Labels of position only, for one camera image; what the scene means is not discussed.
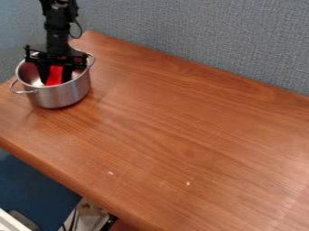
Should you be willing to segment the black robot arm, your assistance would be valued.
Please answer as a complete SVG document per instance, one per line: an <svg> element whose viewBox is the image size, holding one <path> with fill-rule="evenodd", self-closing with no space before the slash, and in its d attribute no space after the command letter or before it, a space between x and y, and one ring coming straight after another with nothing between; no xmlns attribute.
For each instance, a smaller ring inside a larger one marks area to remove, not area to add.
<svg viewBox="0 0 309 231"><path fill-rule="evenodd" d="M71 81L72 72L87 68L87 53L75 50L68 38L79 38L70 31L78 22L79 7L76 0L39 0L43 8L46 43L24 46L26 61L39 71L40 81L52 86Z"/></svg>

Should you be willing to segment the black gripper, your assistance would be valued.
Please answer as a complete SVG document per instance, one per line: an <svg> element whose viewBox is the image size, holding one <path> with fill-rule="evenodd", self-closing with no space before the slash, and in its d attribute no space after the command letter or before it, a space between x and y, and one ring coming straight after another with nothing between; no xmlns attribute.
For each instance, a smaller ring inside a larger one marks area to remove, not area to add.
<svg viewBox="0 0 309 231"><path fill-rule="evenodd" d="M71 81L74 69L87 67L88 55L68 44L70 29L46 29L46 42L26 45L24 60L38 65L40 80L46 84L51 74L51 66L63 67L62 82Z"/></svg>

